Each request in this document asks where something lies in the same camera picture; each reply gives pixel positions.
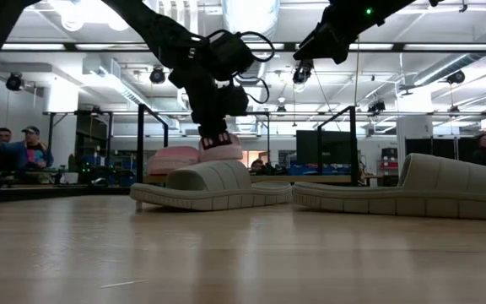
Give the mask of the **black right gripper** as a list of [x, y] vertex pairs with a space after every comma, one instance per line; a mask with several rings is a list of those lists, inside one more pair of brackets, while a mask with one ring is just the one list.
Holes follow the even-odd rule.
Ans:
[[320, 23], [299, 44], [293, 59], [329, 58], [336, 64], [344, 62], [349, 46], [376, 23], [379, 12], [375, 3], [330, 3]]

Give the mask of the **grey rubber slide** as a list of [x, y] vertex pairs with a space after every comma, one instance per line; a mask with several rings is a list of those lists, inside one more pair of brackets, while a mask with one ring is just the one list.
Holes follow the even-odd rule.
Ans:
[[410, 154], [395, 187], [293, 185], [295, 204], [326, 211], [486, 220], [486, 166]]
[[288, 182], [253, 182], [237, 160], [216, 160], [171, 171], [163, 187], [135, 183], [130, 198], [139, 204], [196, 211], [218, 211], [287, 204], [292, 201]]

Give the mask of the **pink rubber slide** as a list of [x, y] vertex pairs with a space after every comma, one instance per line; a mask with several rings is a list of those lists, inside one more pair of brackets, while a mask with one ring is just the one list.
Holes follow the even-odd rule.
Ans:
[[213, 160], [241, 160], [242, 148], [239, 138], [233, 134], [229, 134], [231, 144], [221, 145], [211, 149], [205, 149], [203, 144], [199, 144], [199, 160], [201, 162]]
[[166, 175], [170, 171], [199, 162], [199, 152], [189, 146], [165, 147], [147, 160], [148, 175]]

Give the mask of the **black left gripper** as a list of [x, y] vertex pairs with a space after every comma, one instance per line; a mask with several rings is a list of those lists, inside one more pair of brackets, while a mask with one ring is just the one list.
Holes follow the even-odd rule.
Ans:
[[232, 145], [231, 134], [226, 132], [224, 116], [218, 105], [219, 91], [212, 75], [200, 67], [175, 67], [169, 81], [183, 88], [192, 109], [192, 120], [199, 125], [201, 150]]

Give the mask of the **black aluminium rig frame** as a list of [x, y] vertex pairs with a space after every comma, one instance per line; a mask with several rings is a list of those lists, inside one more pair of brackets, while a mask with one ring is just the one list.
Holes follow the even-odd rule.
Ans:
[[128, 195], [130, 187], [13, 187], [0, 188], [0, 203], [91, 195]]

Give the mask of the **black monitor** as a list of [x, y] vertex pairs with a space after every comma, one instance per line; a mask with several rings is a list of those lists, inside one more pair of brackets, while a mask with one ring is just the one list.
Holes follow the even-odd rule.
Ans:
[[406, 155], [412, 153], [470, 162], [478, 148], [475, 138], [406, 138]]
[[[349, 165], [351, 147], [349, 132], [321, 132], [322, 163]], [[318, 163], [318, 132], [298, 130], [296, 132], [296, 155], [301, 164]]]

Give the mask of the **silver ventilation duct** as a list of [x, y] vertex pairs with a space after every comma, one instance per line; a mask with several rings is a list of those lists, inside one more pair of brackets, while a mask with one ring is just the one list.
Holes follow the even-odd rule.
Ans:
[[221, 0], [225, 29], [253, 31], [269, 40], [276, 36], [280, 0]]

